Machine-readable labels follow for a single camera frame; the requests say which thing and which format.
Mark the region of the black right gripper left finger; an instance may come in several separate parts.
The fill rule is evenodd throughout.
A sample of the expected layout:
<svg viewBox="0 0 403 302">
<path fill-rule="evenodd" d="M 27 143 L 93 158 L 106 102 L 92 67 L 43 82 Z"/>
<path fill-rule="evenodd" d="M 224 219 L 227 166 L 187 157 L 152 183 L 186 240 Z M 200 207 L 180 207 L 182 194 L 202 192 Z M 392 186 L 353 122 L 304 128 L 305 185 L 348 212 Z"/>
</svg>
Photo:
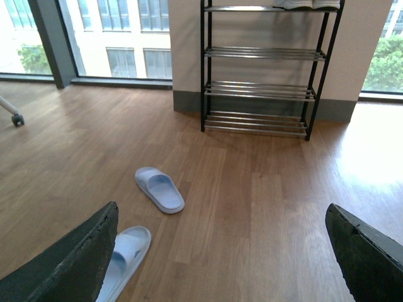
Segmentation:
<svg viewBox="0 0 403 302">
<path fill-rule="evenodd" d="M 104 205 L 1 279 L 1 301 L 96 301 L 115 246 L 118 206 Z"/>
</svg>

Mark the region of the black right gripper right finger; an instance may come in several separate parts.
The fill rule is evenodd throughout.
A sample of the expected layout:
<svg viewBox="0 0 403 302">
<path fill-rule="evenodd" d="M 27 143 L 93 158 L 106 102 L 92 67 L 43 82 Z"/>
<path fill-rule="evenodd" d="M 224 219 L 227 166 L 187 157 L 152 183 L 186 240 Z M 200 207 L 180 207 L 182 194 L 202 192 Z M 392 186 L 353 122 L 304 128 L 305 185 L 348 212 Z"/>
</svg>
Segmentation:
<svg viewBox="0 0 403 302">
<path fill-rule="evenodd" d="M 334 203 L 325 224 L 355 301 L 402 301 L 402 245 Z"/>
</svg>

